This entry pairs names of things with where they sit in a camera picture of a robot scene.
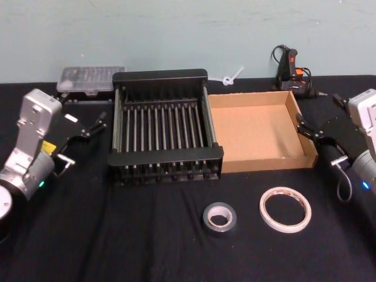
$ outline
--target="duct tape roll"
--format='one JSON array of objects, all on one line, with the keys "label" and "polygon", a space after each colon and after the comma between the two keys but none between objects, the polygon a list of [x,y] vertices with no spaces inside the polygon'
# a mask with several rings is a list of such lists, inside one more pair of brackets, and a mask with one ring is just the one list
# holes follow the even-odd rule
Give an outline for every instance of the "duct tape roll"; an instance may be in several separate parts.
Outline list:
[{"label": "duct tape roll", "polygon": [[[214,216],[223,216],[227,223],[224,225],[216,224],[212,221]],[[203,221],[206,229],[213,234],[221,235],[231,232],[236,224],[236,213],[234,209],[225,203],[213,203],[204,210]]]}]

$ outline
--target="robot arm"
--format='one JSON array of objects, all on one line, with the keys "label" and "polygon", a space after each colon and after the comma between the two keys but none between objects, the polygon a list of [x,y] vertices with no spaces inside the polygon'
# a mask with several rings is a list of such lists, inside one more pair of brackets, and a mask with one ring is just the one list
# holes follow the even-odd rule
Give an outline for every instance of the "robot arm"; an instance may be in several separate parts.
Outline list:
[{"label": "robot arm", "polygon": [[16,146],[0,171],[0,242],[17,224],[27,201],[55,170],[55,161],[66,162],[63,172],[74,165],[62,154],[68,145],[74,140],[90,141],[105,129],[105,116],[102,113],[86,128],[77,118],[62,116],[61,102],[38,89],[23,97]]},{"label": "robot arm", "polygon": [[319,132],[297,115],[297,131],[316,146],[336,147],[343,157],[332,164],[348,160],[362,185],[376,193],[376,90],[369,89],[349,100],[338,95],[333,98],[346,115],[327,121]]},{"label": "robot arm", "polygon": [[0,241],[7,236],[21,206],[55,168],[41,148],[61,110],[59,101],[38,89],[23,97],[16,146],[0,171]]}]

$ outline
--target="white plastic tie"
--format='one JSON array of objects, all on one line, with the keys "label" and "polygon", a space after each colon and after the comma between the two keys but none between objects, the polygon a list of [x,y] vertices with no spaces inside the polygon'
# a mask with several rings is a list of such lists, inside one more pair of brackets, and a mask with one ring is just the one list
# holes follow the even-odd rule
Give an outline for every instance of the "white plastic tie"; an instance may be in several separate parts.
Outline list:
[{"label": "white plastic tie", "polygon": [[224,86],[232,85],[232,84],[234,84],[234,79],[237,78],[243,70],[244,70],[244,66],[241,66],[241,68],[233,76],[225,76],[223,78],[211,78],[211,77],[209,77],[208,80],[222,82]]}]

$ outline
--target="black dish rack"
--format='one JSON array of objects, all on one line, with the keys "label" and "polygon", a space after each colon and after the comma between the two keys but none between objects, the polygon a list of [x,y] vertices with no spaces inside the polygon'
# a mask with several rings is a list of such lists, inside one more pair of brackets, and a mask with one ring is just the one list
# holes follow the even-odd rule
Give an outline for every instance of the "black dish rack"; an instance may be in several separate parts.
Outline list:
[{"label": "black dish rack", "polygon": [[204,69],[119,72],[108,165],[117,182],[219,179]]}]

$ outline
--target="yellow label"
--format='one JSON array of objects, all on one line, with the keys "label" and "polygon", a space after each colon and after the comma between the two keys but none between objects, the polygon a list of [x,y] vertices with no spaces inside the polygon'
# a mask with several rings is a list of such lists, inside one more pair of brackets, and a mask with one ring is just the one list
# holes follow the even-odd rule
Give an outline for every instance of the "yellow label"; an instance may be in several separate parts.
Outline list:
[{"label": "yellow label", "polygon": [[56,146],[54,144],[51,144],[47,141],[43,141],[42,143],[42,151],[44,151],[45,153],[51,155],[53,153],[53,151],[55,151],[56,149]]}]

